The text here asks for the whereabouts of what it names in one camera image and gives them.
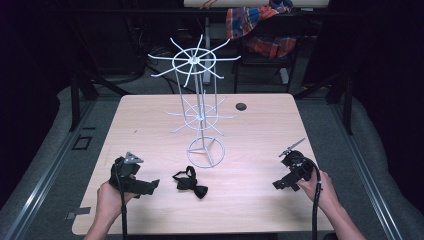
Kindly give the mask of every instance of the wooden table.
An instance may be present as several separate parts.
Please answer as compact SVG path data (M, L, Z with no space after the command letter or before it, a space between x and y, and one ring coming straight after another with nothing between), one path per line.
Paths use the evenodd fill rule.
M193 102L196 95L185 95ZM288 146L306 138L295 149L315 161L298 109L289 94L236 94L219 105L221 116L207 135L225 146L223 161L213 168L196 167L198 185L209 187L198 199L193 191L177 190L172 178L188 165L186 149L196 131L183 125L179 95L128 95L122 98L101 150L81 208L90 214L78 215L73 232L86 234L94 219L96 190L110 177L110 168L130 150L144 159L137 179L160 184L153 195L142 195L128 204L129 234L199 234L311 231L312 202L306 194L291 188L276 190L272 183L289 173L278 158ZM239 111L237 103L247 109ZM318 229L331 230L319 211ZM119 217L109 233L122 233Z

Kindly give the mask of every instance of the black wall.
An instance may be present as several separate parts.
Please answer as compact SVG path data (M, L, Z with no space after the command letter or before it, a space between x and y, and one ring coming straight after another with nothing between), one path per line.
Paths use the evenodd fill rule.
M381 137L390 174L403 195L424 213L422 12L408 1L349 2L339 1L331 11L371 15L360 21L324 22L304 83L321 81L343 69L358 53L355 44L365 39L367 50L354 74L354 96Z
M59 109L56 94L69 81L40 14L30 1L1 4L0 207L50 130Z

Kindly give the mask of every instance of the human hand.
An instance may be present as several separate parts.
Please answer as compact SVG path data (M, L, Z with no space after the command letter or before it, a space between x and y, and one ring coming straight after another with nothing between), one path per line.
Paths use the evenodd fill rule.
M318 206L321 210L328 211L332 208L338 207L340 205L339 200L337 198L336 191L333 186L333 182L328 175L328 173L319 170L321 176L321 193L318 202ZM309 181L305 181L301 179L297 182L297 185L305 191L306 195L308 195L311 201L314 200L315 190L317 185L317 173L314 169L311 175L311 179Z
M135 193L124 193L125 204L137 196ZM121 214L121 193L104 182L97 190L97 207L93 224L84 239L104 239L115 219Z

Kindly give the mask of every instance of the dark background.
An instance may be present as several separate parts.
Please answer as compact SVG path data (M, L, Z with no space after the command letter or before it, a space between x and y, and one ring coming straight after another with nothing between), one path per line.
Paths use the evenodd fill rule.
M181 6L181 1L169 2L165 7ZM67 3L78 5L81 2ZM59 108L56 95L69 86L76 69L114 74L142 74L144 71L140 56L149 49L134 48L125 19L116 18L114 24L106 28L116 38L99 38L98 35L90 36L89 25L75 32L70 27L74 25L66 19L42 11L56 4L29 0L1 4L1 206L52 126ZM370 48L354 73L354 96L367 109L382 139L389 172L401 192L424 212L421 194L424 180L420 177L424 167L424 100L421 96L424 90L424 24L416 6L405 1L333 1L331 11L376 14L360 23L352 19L325 21L304 83L320 81L340 71L353 56L357 40L367 38ZM152 1L152 5L146 7L157 6ZM99 25L91 27L105 29ZM159 41L166 35L168 40L176 28L172 24L166 25L167 30L152 25L147 27L152 35L146 38ZM93 55L95 48L102 44L119 47L106 55ZM121 54L130 57L116 63Z

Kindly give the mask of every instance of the plaid shirt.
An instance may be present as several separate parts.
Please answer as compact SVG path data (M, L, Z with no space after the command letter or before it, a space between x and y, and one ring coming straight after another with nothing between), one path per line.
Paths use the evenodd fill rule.
M268 6L256 8L230 8L227 11L227 38L236 39L248 34L259 21L280 13L291 11L293 4L290 0L270 0ZM290 37L265 38L254 37L247 46L251 51L269 58L281 58L290 53L296 39Z

